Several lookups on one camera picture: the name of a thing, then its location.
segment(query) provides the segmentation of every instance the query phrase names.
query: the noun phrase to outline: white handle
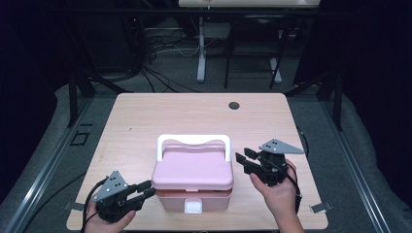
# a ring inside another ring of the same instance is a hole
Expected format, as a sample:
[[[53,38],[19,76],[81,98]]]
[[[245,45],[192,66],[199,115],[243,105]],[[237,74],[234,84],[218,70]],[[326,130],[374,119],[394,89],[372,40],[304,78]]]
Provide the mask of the white handle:
[[[190,135],[190,134],[162,134],[157,139],[157,161],[163,160],[163,142],[166,140],[176,140],[188,145],[200,145],[213,140],[224,142],[224,161],[230,162],[230,139],[226,135]]]

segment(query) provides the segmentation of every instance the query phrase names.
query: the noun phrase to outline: pink box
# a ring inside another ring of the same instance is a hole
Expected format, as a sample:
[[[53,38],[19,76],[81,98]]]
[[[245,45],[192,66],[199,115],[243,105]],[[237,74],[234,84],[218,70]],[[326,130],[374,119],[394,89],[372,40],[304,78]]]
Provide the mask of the pink box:
[[[180,143],[164,144],[168,140]],[[152,183],[165,210],[200,214],[227,209],[233,188],[227,136],[161,135],[156,160]]]

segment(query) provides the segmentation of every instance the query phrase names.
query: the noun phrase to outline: desk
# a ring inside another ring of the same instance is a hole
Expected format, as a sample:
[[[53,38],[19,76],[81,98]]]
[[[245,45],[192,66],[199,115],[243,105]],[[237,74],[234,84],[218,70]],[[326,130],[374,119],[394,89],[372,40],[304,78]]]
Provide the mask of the desk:
[[[185,8],[317,8],[321,0],[179,0],[179,6]],[[270,59],[272,69],[276,67],[276,59]],[[197,81],[205,80],[206,51],[204,49],[204,22],[199,20],[199,64],[197,66]],[[278,72],[275,83],[282,83]]]
[[[231,110],[230,102],[240,108]],[[156,140],[161,134],[225,134],[231,139],[234,187],[225,211],[185,215],[166,212],[157,197],[146,200],[128,230],[271,230],[276,222],[234,153],[276,137],[302,148],[285,95],[278,93],[125,93],[119,95],[91,160],[77,202],[113,170],[132,183],[149,180],[155,167]],[[304,154],[286,154],[297,167],[303,194],[299,217],[305,229],[327,227],[326,215],[309,206],[321,203]],[[67,227],[79,230],[82,213],[72,211]]]

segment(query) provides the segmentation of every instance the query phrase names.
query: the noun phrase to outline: white latch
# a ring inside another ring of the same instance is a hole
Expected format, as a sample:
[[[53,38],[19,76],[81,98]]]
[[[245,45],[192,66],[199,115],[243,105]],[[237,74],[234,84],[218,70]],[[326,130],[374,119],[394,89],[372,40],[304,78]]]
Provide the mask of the white latch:
[[[202,214],[202,200],[196,198],[186,199],[185,214]]]

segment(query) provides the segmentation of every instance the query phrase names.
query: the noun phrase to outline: wooden table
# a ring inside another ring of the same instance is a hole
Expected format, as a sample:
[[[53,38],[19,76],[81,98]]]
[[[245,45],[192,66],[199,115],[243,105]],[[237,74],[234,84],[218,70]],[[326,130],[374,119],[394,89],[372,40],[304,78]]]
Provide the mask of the wooden table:
[[[237,110],[229,103],[240,105]],[[231,140],[234,187],[225,211],[186,215],[168,213],[157,197],[148,199],[128,230],[272,230],[276,222],[253,187],[234,153],[277,138],[302,148],[286,97],[278,93],[126,93],[119,95],[91,160],[77,202],[84,203],[97,182],[118,169],[127,183],[152,178],[156,140],[161,134],[225,134]],[[299,217],[305,229],[324,229],[324,213],[309,206],[321,203],[304,154],[286,154],[297,167],[303,193]],[[82,213],[73,210],[70,230],[82,225]]]

